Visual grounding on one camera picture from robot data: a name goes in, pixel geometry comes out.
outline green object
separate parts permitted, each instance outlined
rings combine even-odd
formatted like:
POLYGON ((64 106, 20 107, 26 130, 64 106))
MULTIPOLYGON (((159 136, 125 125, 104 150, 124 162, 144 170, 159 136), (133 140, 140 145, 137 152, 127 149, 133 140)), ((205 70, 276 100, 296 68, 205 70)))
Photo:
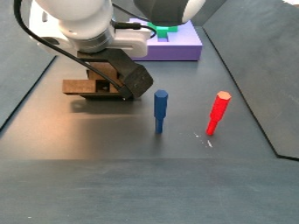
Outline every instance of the green object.
POLYGON ((168 32, 177 32, 177 25, 176 26, 156 26, 152 23, 148 23, 147 25, 155 28, 159 39, 167 39, 168 32))

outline wooden block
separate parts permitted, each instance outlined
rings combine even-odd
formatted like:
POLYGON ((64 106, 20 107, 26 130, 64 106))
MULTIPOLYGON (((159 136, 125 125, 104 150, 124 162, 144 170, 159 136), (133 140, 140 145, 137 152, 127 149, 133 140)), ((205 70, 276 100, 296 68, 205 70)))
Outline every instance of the wooden block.
MULTIPOLYGON (((109 65, 107 62, 89 62, 89 64, 103 73, 108 76, 109 79, 112 79, 119 86, 123 86, 123 83, 120 82, 117 78, 117 70, 109 65)), ((90 80, 104 80, 104 78, 97 75, 93 71, 88 71, 88 78, 90 80)), ((109 84, 109 93, 115 94, 117 93, 117 90, 115 89, 113 85, 109 84)))
POLYGON ((65 95, 90 94, 96 92, 94 80, 62 80, 61 92, 65 95))

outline gray tabletop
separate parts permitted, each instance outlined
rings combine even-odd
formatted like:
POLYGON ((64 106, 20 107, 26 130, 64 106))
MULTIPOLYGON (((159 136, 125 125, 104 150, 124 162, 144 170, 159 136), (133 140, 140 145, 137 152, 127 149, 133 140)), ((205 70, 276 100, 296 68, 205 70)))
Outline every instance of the gray tabletop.
POLYGON ((84 68, 57 58, 0 139, 4 223, 296 223, 299 166, 277 159, 211 42, 199 62, 143 62, 135 101, 61 93, 84 68), (155 134, 153 93, 169 94, 155 134), (205 136, 211 104, 228 111, 205 136))

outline black mat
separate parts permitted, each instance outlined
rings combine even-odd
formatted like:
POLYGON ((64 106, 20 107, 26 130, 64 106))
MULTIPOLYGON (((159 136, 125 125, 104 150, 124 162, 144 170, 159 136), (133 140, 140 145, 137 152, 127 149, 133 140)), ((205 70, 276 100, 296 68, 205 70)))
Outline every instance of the black mat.
POLYGON ((296 224, 299 166, 279 159, 0 161, 12 223, 296 224))
POLYGON ((299 158, 299 10, 228 0, 204 25, 279 155, 299 158))
POLYGON ((85 68, 58 57, 0 134, 0 158, 273 158, 228 71, 199 28, 200 61, 143 62, 153 85, 135 101, 86 101, 61 93, 85 68), (155 91, 168 92, 163 134, 155 134, 155 91), (232 100, 213 136, 205 135, 216 93, 232 100))

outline cable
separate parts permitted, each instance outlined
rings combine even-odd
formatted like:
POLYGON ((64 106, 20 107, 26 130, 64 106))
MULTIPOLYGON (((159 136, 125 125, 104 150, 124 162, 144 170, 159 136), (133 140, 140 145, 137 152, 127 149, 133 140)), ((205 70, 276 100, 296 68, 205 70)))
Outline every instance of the cable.
POLYGON ((145 29, 148 29, 148 30, 151 30, 151 31, 153 32, 153 34, 152 34, 152 36, 151 36, 151 38, 153 38, 155 35, 156 35, 156 29, 155 29, 153 27, 151 27, 151 26, 148 26, 148 25, 143 25, 143 24, 141 24, 141 27, 145 28, 145 29))
POLYGON ((61 50, 56 45, 52 45, 48 41, 45 41, 41 37, 38 37, 25 26, 24 20, 22 20, 22 15, 21 15, 21 5, 22 5, 22 0, 13 0, 13 15, 17 24, 21 26, 22 30, 26 32, 26 34, 34 38, 38 42, 41 42, 45 46, 48 46, 50 49, 53 49, 56 52, 61 53, 64 56, 74 60, 77 63, 80 63, 85 68, 88 68, 90 71, 93 71, 96 74, 98 74, 119 90, 121 87, 117 85, 117 83, 108 77, 105 76, 93 66, 90 66, 88 63, 85 63, 82 60, 80 60, 77 57, 74 57, 70 53, 65 52, 61 50))
POLYGON ((145 22, 151 22, 145 17, 139 17, 136 14, 133 14, 132 12, 129 12, 128 10, 125 10, 123 7, 120 7, 117 4, 112 3, 112 5, 115 6, 115 8, 117 8, 120 11, 123 11, 127 15, 139 18, 140 20, 145 21, 145 22))
POLYGON ((115 29, 119 30, 127 30, 127 29, 133 29, 133 30, 140 30, 141 28, 145 28, 148 30, 151 30, 153 32, 151 38, 156 35, 156 30, 153 27, 148 26, 148 25, 143 25, 137 22, 133 23, 124 23, 124 22, 113 22, 113 27, 115 29))

